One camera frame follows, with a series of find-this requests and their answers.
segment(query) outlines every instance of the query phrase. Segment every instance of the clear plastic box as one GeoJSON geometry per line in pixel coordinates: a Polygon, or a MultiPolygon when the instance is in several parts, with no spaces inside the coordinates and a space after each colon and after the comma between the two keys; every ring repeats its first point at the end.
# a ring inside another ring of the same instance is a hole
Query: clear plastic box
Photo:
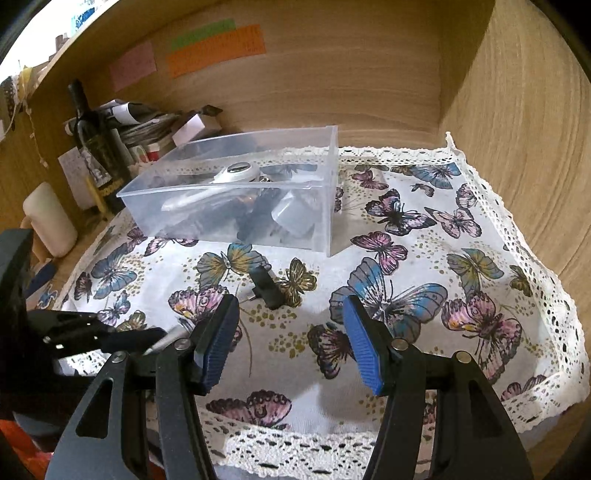
{"type": "Polygon", "coordinates": [[[118,196],[144,235],[330,255],[338,153],[337,127],[208,138],[175,148],[118,196]]]}

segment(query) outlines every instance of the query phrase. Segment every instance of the sticky note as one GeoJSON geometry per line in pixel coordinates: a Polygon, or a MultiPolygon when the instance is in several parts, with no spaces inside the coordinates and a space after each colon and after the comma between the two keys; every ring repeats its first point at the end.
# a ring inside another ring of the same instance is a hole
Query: sticky note
{"type": "Polygon", "coordinates": [[[206,38],[219,35],[220,33],[229,32],[236,30],[236,24],[233,18],[227,18],[220,20],[219,22],[210,23],[204,27],[196,28],[190,32],[184,33],[178,36],[170,43],[170,49],[172,51],[179,50],[180,48],[186,47],[191,43],[205,40],[206,38]]]}
{"type": "Polygon", "coordinates": [[[266,53],[260,25],[249,25],[214,35],[166,57],[172,78],[215,63],[266,53]]]}
{"type": "Polygon", "coordinates": [[[148,40],[128,50],[109,65],[109,70],[116,92],[154,73],[156,61],[152,42],[148,40]]]}

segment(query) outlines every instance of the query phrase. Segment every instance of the wooden wall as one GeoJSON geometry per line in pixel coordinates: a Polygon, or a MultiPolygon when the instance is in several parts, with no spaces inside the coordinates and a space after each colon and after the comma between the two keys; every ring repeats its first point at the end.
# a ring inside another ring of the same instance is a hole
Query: wooden wall
{"type": "MultiPolygon", "coordinates": [[[[591,337],[591,85],[566,42],[527,0],[442,4],[441,131],[514,214],[561,278],[591,337]]],[[[537,477],[578,430],[573,407],[530,452],[537,477]]]]}

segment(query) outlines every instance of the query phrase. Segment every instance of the wooden surface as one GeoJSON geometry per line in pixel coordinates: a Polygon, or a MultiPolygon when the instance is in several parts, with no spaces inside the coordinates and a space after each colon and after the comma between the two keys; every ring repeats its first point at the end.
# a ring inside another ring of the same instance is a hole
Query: wooden surface
{"type": "MultiPolygon", "coordinates": [[[[22,195],[42,179],[83,222],[57,163],[72,146],[61,123],[74,113],[66,86],[76,76],[93,106],[114,96],[168,110],[211,103],[225,110],[227,132],[338,124],[340,145],[432,148],[451,130],[560,275],[591,335],[591,86],[528,0],[120,0],[54,59],[31,98],[50,169],[39,165],[23,113],[0,144],[0,228],[20,222],[22,195]],[[224,18],[260,24],[267,54],[170,79],[170,40],[224,18]],[[115,94],[108,63],[146,38],[158,72],[115,94]]],[[[80,249],[64,265],[72,267],[80,249]]],[[[571,408],[530,452],[538,478],[590,406],[571,408]]]]}
{"type": "MultiPolygon", "coordinates": [[[[441,131],[499,193],[540,260],[561,278],[591,336],[591,85],[527,0],[441,4],[441,131]]],[[[562,454],[591,401],[530,452],[537,478],[562,454]]]]}

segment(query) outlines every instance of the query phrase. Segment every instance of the butterfly print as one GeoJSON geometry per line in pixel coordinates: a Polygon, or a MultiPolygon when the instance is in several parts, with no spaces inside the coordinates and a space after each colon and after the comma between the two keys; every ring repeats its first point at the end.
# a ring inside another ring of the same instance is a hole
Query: butterfly print
{"type": "Polygon", "coordinates": [[[238,327],[236,328],[236,332],[234,332],[232,343],[230,344],[230,352],[236,350],[236,347],[238,346],[238,342],[240,342],[240,340],[242,340],[242,327],[238,325],[238,327]]]}
{"type": "Polygon", "coordinates": [[[168,242],[179,244],[184,247],[194,247],[195,245],[197,245],[197,243],[199,243],[199,240],[188,240],[186,238],[163,238],[161,236],[157,236],[146,247],[144,256],[149,257],[150,255],[155,254],[168,242]]]}
{"type": "Polygon", "coordinates": [[[95,255],[100,252],[100,250],[109,243],[109,240],[111,240],[113,238],[113,229],[115,228],[115,225],[111,225],[108,230],[105,232],[105,234],[102,236],[102,238],[99,240],[99,243],[97,244],[96,248],[95,248],[95,255]]]}
{"type": "Polygon", "coordinates": [[[379,171],[388,171],[389,168],[386,165],[370,165],[370,164],[360,164],[360,165],[355,165],[355,170],[357,171],[365,171],[365,170],[369,170],[370,168],[374,169],[374,170],[379,170],[379,171]]]}
{"type": "Polygon", "coordinates": [[[127,242],[128,253],[134,251],[135,247],[143,244],[148,239],[148,237],[145,236],[142,230],[140,230],[137,226],[127,232],[127,237],[129,238],[129,242],[127,242]]]}
{"type": "Polygon", "coordinates": [[[57,290],[52,290],[52,287],[53,285],[51,283],[47,285],[37,301],[37,305],[35,306],[36,309],[45,310],[50,303],[57,298],[57,290]]]}
{"type": "Polygon", "coordinates": [[[141,310],[133,312],[129,318],[117,325],[118,332],[128,332],[130,330],[144,330],[146,328],[146,314],[141,310]]]}
{"type": "Polygon", "coordinates": [[[306,266],[299,258],[291,261],[290,267],[285,269],[286,280],[277,282],[277,286],[285,295],[285,304],[292,308],[301,305],[301,295],[316,289],[316,277],[306,270],[306,266]]]}
{"type": "Polygon", "coordinates": [[[129,303],[127,292],[124,290],[117,297],[117,300],[115,300],[115,304],[112,307],[99,310],[99,313],[97,313],[96,316],[104,324],[114,326],[117,323],[117,320],[119,320],[119,317],[125,315],[129,311],[129,307],[131,307],[131,303],[129,303]]]}
{"type": "Polygon", "coordinates": [[[379,197],[379,200],[371,200],[365,206],[368,214],[376,217],[384,217],[378,223],[387,222],[385,230],[397,236],[408,235],[411,230],[427,228],[437,224],[435,220],[415,210],[403,210],[400,203],[398,190],[388,190],[379,197]]]}
{"type": "Polygon", "coordinates": [[[343,323],[343,301],[349,295],[357,295],[368,315],[384,322],[393,337],[409,343],[417,341],[421,325],[433,320],[447,300],[446,288],[437,283],[425,283],[394,297],[393,292],[386,292],[381,267],[369,257],[351,273],[346,286],[332,293],[329,304],[333,322],[343,323]]]}
{"type": "Polygon", "coordinates": [[[80,300],[82,295],[86,294],[86,303],[90,300],[92,289],[92,278],[86,272],[82,272],[80,277],[76,279],[76,286],[74,287],[74,300],[80,300]]]}
{"type": "Polygon", "coordinates": [[[509,384],[507,390],[501,394],[501,400],[509,400],[510,398],[516,397],[517,395],[521,395],[523,392],[526,392],[534,388],[536,385],[541,384],[544,380],[546,380],[544,375],[536,375],[535,377],[529,378],[523,387],[521,387],[519,382],[513,382],[512,384],[509,384]]]}
{"type": "Polygon", "coordinates": [[[287,424],[280,422],[290,412],[291,400],[280,393],[259,390],[248,395],[246,401],[237,398],[213,400],[205,408],[232,420],[283,430],[287,424]]]}
{"type": "Polygon", "coordinates": [[[435,189],[433,187],[430,187],[429,185],[425,185],[424,183],[415,183],[414,185],[412,185],[410,191],[414,192],[416,190],[421,190],[421,192],[423,192],[428,197],[432,197],[435,194],[435,189]]]}
{"type": "Polygon", "coordinates": [[[341,187],[336,188],[335,192],[335,213],[340,212],[341,207],[343,206],[341,198],[345,192],[341,187]]]}
{"type": "Polygon", "coordinates": [[[499,380],[521,343],[521,324],[514,318],[503,318],[491,298],[481,291],[467,304],[462,299],[446,302],[441,309],[441,322],[448,330],[464,331],[468,333],[465,337],[478,338],[474,356],[491,384],[499,380]]]}
{"type": "Polygon", "coordinates": [[[374,172],[365,170],[363,173],[353,173],[351,178],[359,180],[364,189],[385,190],[388,188],[387,183],[374,180],[374,172]]]}
{"type": "Polygon", "coordinates": [[[271,269],[267,259],[253,250],[252,245],[243,244],[230,244],[227,254],[205,253],[197,262],[197,271],[201,274],[199,277],[201,288],[218,285],[230,270],[244,275],[256,267],[271,269]]]}
{"type": "Polygon", "coordinates": [[[425,210],[441,225],[445,233],[453,238],[460,238],[462,232],[467,233],[473,238],[482,235],[482,228],[474,221],[470,210],[458,208],[453,212],[453,215],[427,207],[425,207],[425,210]]]}
{"type": "Polygon", "coordinates": [[[472,208],[477,204],[478,199],[472,193],[467,183],[463,183],[456,192],[456,204],[460,208],[472,208]]]}
{"type": "Polygon", "coordinates": [[[340,372],[340,365],[347,357],[355,360],[353,349],[346,333],[341,332],[334,323],[313,325],[308,331],[308,343],[316,354],[316,363],[328,380],[335,378],[340,372]]]}
{"type": "Polygon", "coordinates": [[[406,260],[408,255],[406,248],[402,245],[394,245],[392,238],[383,232],[354,236],[351,243],[370,252],[376,252],[376,258],[384,275],[392,275],[398,268],[398,262],[406,260]]]}
{"type": "Polygon", "coordinates": [[[96,290],[94,299],[104,299],[112,291],[121,290],[138,277],[134,271],[119,269],[121,259],[127,253],[127,244],[122,244],[115,248],[107,258],[99,260],[92,268],[90,275],[93,278],[100,278],[99,288],[96,290]]]}
{"type": "Polygon", "coordinates": [[[193,330],[202,320],[208,320],[216,311],[228,289],[220,285],[203,288],[199,291],[191,287],[174,292],[168,298],[168,305],[181,316],[179,322],[188,330],[193,330]]]}
{"type": "Polygon", "coordinates": [[[530,282],[527,280],[527,277],[525,276],[525,273],[523,272],[521,267],[519,267],[518,265],[509,265],[509,268],[513,270],[513,272],[515,273],[515,275],[511,279],[511,282],[509,283],[511,288],[521,290],[523,292],[523,295],[525,295],[526,297],[531,297],[532,292],[530,282]]]}
{"type": "Polygon", "coordinates": [[[501,278],[503,272],[491,257],[477,248],[462,248],[466,255],[447,254],[447,265],[460,276],[462,289],[469,301],[474,294],[480,292],[480,276],[489,280],[501,278]]]}

